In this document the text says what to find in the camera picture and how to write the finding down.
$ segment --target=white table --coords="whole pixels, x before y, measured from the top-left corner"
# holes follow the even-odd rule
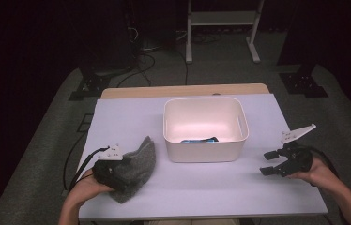
[[[145,136],[155,142],[157,164],[149,181],[128,202],[108,194],[87,201],[80,220],[164,218],[242,218],[325,214],[328,209],[317,187],[301,180],[263,176],[259,168],[286,158],[266,161],[263,154],[281,148],[289,128],[271,94],[226,95],[237,98],[250,129],[240,158],[222,163],[174,163],[167,156],[162,134],[163,107],[177,97],[113,98],[98,101],[81,162],[94,150],[119,144],[136,150]],[[86,168],[94,165],[92,160]]]

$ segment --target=black equipment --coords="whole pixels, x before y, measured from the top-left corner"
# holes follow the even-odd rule
[[[297,145],[295,142],[290,142],[282,149],[267,152],[264,154],[266,160],[278,158],[279,156],[287,157],[287,160],[276,167],[260,168],[264,176],[277,174],[282,177],[302,171],[307,172],[313,164],[313,153],[317,150],[310,146]]]
[[[130,72],[137,64],[139,48],[130,37],[125,2],[64,0],[63,5],[74,35],[74,61],[83,75],[69,100],[99,97],[113,77]]]
[[[116,173],[116,167],[122,163],[129,163],[131,158],[124,157],[122,160],[97,160],[93,167],[94,178],[96,180],[115,190],[123,191],[130,183],[122,179]]]

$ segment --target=white plastic bin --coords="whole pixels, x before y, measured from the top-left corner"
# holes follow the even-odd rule
[[[233,161],[249,136],[240,102],[233,97],[187,97],[166,102],[163,135],[173,162]],[[216,137],[218,142],[182,142]]]

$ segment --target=human hand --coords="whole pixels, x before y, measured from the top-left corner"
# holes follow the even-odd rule
[[[102,192],[112,190],[112,188],[97,182],[91,169],[86,171],[65,199],[58,225],[79,224],[79,210],[85,201],[96,197]]]
[[[344,183],[317,156],[313,156],[313,164],[308,172],[295,172],[287,177],[302,179],[330,193],[344,187]]]
[[[96,197],[102,192],[108,191],[113,191],[113,189],[97,182],[96,178],[93,176],[93,171],[89,169],[82,175],[82,178],[80,178],[69,193],[66,202],[81,206],[85,201]]]

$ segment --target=hand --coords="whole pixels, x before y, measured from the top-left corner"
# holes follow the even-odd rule
[[[295,172],[287,177],[303,179],[331,194],[351,224],[351,189],[319,157],[313,157],[313,165],[308,172]]]
[[[82,175],[82,178],[76,183],[66,201],[83,205],[85,201],[96,197],[102,192],[108,191],[113,191],[113,189],[98,183],[90,169]]]
[[[107,191],[113,191],[113,189],[98,183],[91,169],[86,171],[65,199],[58,224],[77,225],[79,210],[85,201]]]
[[[313,157],[313,165],[308,172],[295,172],[287,177],[305,180],[329,192],[344,187],[344,183],[330,170],[328,165],[316,156]]]

